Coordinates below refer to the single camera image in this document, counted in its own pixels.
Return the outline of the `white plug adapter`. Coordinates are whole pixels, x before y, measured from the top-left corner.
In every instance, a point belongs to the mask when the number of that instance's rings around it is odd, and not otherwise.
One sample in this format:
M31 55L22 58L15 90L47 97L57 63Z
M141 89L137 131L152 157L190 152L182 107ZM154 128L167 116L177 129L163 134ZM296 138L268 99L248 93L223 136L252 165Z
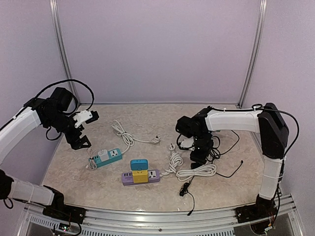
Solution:
M109 158L108 151L106 149L100 150L98 152L98 156L99 156L100 162L104 162L104 161L108 160L108 158Z

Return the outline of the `teal power strip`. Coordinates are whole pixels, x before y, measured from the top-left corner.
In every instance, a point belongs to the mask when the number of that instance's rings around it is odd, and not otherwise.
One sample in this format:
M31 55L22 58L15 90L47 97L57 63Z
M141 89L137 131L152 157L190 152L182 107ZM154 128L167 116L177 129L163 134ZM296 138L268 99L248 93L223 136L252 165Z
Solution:
M123 158L123 155L119 148L106 150L100 149L97 154L89 158L88 168L91 170L98 169L100 167L109 165Z

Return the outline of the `black power adapter with cable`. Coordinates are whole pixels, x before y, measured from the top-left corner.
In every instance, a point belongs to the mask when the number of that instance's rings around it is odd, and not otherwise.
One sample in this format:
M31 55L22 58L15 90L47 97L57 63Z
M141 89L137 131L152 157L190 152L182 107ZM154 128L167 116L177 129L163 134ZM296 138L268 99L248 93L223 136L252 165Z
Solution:
M192 179L189 180L188 182L185 182L185 183L182 185L182 187L181 187L181 189L180 189L180 191L179 191L179 196L180 196L180 197L183 197L184 195L188 194L188 195L191 196L192 201L193 201L192 209L191 209L190 212L187 214L187 216L191 216L191 214L193 213L193 211L194 211L194 209L195 209L195 198L194 198L193 194L191 194L191 193L189 192L189 187L190 187L191 183L192 183Z

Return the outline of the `blue plug adapter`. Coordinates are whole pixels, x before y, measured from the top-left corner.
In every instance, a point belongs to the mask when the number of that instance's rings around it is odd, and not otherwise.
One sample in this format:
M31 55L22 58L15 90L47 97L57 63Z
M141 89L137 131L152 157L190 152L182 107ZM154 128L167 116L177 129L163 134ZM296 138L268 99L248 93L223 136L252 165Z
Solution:
M147 159L133 159L130 161L130 168L132 171L148 170Z

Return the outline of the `purple power strip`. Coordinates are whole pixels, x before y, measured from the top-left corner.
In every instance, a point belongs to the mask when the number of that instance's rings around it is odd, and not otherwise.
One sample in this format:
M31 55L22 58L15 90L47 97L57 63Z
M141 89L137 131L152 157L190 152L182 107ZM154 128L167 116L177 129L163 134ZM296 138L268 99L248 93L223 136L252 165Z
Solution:
M157 183L159 181L159 170L143 170L122 173L122 183L124 186Z

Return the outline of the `yellow cube socket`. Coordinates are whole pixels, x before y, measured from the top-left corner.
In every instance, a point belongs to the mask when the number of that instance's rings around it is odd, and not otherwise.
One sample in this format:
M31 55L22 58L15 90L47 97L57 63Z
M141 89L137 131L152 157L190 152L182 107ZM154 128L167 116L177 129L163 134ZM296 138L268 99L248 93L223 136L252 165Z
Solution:
M132 171L132 178L133 183L147 183L149 181L148 170Z

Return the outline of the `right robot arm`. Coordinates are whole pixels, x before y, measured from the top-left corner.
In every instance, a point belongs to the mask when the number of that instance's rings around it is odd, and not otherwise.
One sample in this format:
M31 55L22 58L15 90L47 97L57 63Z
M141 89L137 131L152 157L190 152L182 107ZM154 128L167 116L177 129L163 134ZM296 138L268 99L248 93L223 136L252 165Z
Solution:
M275 200L280 197L279 187L284 176L284 165L288 151L297 141L288 142L289 128L283 116L296 118L279 110L274 103L254 104L247 109L220 109L212 106L202 109L192 117L183 116L175 126L183 141L178 140L181 150L190 151L190 159L198 169L205 167L213 156L214 133L219 131L241 131L260 136L263 156L263 177L255 203L235 209L238 223L277 218L280 208Z

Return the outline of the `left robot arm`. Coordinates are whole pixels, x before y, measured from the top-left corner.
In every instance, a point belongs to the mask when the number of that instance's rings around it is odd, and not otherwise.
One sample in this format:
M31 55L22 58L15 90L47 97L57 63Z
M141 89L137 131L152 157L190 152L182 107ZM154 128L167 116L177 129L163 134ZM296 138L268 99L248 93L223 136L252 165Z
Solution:
M84 124L95 122L99 114L89 105L79 111L78 98L62 87L66 80L52 83L27 101L22 108L0 129L0 161L7 157L39 128L55 129L63 136L72 150L90 148L88 137L83 134ZM29 183L0 172L0 199L8 208L13 201L39 205L45 216L81 225L86 215L82 207L64 202L64 194L53 187Z

